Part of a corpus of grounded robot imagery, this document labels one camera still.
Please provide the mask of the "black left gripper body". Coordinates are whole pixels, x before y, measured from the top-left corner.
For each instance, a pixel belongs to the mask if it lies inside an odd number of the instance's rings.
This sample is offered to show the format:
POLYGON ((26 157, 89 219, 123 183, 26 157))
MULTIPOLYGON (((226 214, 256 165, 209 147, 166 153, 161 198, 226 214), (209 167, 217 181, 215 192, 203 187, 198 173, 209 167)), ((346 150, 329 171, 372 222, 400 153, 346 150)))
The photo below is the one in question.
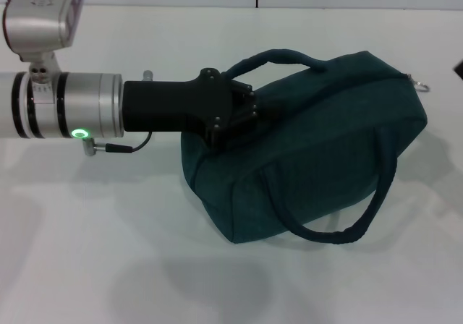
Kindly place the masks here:
POLYGON ((232 83, 216 69, 202 69, 186 82, 124 83, 126 132, 190 132, 214 147, 231 116, 232 83))

